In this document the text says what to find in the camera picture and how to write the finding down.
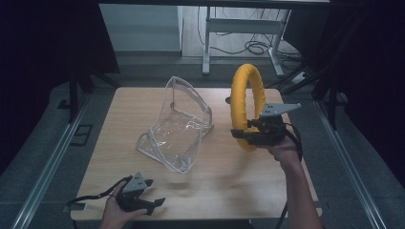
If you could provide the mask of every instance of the desk leg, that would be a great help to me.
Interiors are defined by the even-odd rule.
[[[289,13],[291,12],[291,10],[284,10],[284,12],[285,12],[285,14],[280,21],[279,30],[277,31],[277,33],[275,35],[276,37],[274,40],[274,44],[268,50],[268,54],[270,55],[271,62],[273,63],[274,70],[276,71],[276,74],[278,77],[283,77],[284,72],[283,72],[283,69],[281,68],[280,61],[277,57],[277,51],[280,46],[281,38],[283,37],[283,34],[284,34],[284,30],[286,29],[288,16],[289,16]]]
[[[209,55],[211,50],[209,48],[209,21],[210,21],[210,8],[206,8],[206,19],[205,19],[205,44],[203,47],[202,54],[202,74],[209,74]]]

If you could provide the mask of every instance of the clear plastic bag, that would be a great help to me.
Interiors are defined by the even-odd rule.
[[[173,76],[167,82],[160,114],[137,149],[169,170],[186,173],[193,167],[203,137],[213,128],[212,112],[187,81]]]

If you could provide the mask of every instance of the yellow ring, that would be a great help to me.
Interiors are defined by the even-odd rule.
[[[230,93],[230,115],[232,127],[235,130],[247,131],[246,119],[246,85],[247,81],[253,91],[255,119],[259,118],[260,111],[266,104],[265,87],[259,71],[251,64],[244,64],[235,72]],[[236,139],[242,149],[246,151],[256,150],[256,146],[249,145],[245,139]]]

